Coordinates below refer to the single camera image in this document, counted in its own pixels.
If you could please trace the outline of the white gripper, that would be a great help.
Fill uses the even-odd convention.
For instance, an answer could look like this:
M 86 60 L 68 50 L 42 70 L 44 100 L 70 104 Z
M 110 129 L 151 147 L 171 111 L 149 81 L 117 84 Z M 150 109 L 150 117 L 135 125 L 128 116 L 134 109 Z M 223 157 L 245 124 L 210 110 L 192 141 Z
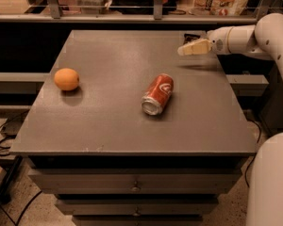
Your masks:
M 185 43 L 177 49 L 180 56 L 203 55 L 212 51 L 216 55 L 229 55 L 228 36 L 231 26 L 221 27 L 207 32 L 207 39 L 198 39 Z

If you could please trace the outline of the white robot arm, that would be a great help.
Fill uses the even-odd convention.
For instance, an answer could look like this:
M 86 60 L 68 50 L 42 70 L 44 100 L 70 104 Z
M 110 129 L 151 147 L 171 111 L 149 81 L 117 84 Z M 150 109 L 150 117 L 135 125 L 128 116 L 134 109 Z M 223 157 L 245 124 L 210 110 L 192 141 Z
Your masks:
M 283 119 L 283 14 L 271 13 L 256 24 L 226 26 L 208 32 L 177 49 L 182 56 L 242 54 L 270 59 L 269 99 L 272 115 Z M 283 129 L 258 149 L 251 172 L 246 226 L 283 226 Z

